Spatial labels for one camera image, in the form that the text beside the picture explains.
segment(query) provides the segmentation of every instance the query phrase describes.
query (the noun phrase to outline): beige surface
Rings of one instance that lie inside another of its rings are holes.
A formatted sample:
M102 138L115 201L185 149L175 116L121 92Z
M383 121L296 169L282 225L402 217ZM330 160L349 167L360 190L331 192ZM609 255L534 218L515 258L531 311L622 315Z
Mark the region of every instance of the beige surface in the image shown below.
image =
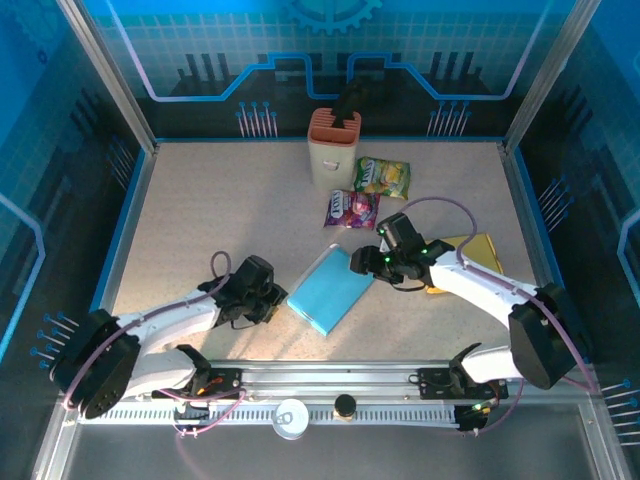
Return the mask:
M368 141L358 155L411 162L410 199L443 195L469 206L505 274L533 282L495 144ZM376 243L372 231L322 228L328 195L314 190L310 176L305 142L163 144L114 312L188 293L210 279L209 258L219 249L231 254L234 271L247 255L260 255L286 289L329 244L351 253ZM378 220L402 204L382 198ZM430 202L408 213L425 238L470 229L453 206ZM284 306L268 325L223 326L185 340L210 359L426 360L450 358L476 341L505 343L508 334L450 294L400 293L374 282L328 337Z

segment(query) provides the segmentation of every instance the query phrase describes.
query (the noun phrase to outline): gray floor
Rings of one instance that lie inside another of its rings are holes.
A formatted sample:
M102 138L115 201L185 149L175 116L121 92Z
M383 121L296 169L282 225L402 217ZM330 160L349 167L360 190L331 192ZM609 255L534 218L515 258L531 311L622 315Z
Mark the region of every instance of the gray floor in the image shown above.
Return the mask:
M309 427L296 441L271 427L83 426L67 480L597 478L576 411L519 407L499 429L459 438L417 427Z

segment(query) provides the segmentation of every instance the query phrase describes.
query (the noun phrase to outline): white robotic arm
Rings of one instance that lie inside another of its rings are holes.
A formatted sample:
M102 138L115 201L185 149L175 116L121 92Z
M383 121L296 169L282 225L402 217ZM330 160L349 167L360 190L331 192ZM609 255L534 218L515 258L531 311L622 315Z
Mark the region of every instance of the white robotic arm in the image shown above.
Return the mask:
M140 351L123 398L162 388L180 389L191 381L196 373L196 366L182 350L151 352L187 335L213 329L220 309L212 298L189 303L199 296L202 296L202 292L195 290L181 300L184 306L162 313L152 321L129 330L129 335L138 337ZM117 320L117 324L125 327L148 313L150 311L123 315Z
M448 251L439 256L436 264L430 267L433 285L464 298L494 317L508 330L509 315L514 305L527 303L526 298L516 293L517 290L524 290L535 296L536 287L495 273L465 256L463 258L465 265L460 264L455 251ZM479 277L469 268L465 268L468 265L502 278L513 285L513 289L507 290L505 287ZM509 346L478 347L464 357L462 366L469 377L478 384L497 379L522 378L522 374L514 364Z
M377 231L383 239L381 247L358 249L351 257L352 271L373 273L391 285L401 284L408 277L451 292L509 330L510 346L473 345L452 360L451 375L461 388L491 380L525 378L548 389L575 365L573 355L539 305L563 324L582 355L588 353L588 335L562 288L554 284L536 287L505 277L472 262L441 240L427 245L403 213L380 222Z
M233 326L240 316L269 322L286 296L273 282L273 267L251 256L228 279L205 282L175 302L119 317L89 313L53 359L49 377L65 392L65 404L86 418L156 390L193 396L212 385L209 362L189 345L159 350L193 333Z

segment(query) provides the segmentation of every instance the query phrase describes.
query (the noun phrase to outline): orange pen holder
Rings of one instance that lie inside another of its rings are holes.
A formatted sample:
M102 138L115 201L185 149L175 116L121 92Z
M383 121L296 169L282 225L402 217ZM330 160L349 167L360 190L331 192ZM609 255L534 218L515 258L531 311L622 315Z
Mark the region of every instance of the orange pen holder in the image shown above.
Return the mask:
M362 118L344 120L344 128L334 128L336 117L330 108L318 108L311 116L307 141L311 156L313 184L322 191L352 190L355 179L356 147Z

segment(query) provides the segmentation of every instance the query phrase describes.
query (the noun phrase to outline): blue wall panel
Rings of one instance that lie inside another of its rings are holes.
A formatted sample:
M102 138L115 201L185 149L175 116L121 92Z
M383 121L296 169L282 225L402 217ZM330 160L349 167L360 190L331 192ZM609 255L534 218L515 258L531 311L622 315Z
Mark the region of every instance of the blue wall panel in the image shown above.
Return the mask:
M44 315L87 312L139 148L55 0L1 2L0 62L1 476L18 479L58 394Z
M269 102L281 135L304 135L354 77L369 92L364 134L487 136L506 132L572 4L92 0L89 10L158 136L252 137L236 122L252 101ZM429 129L456 111L456 128Z
M637 2L601 3L521 145L604 386L640 380L639 23Z

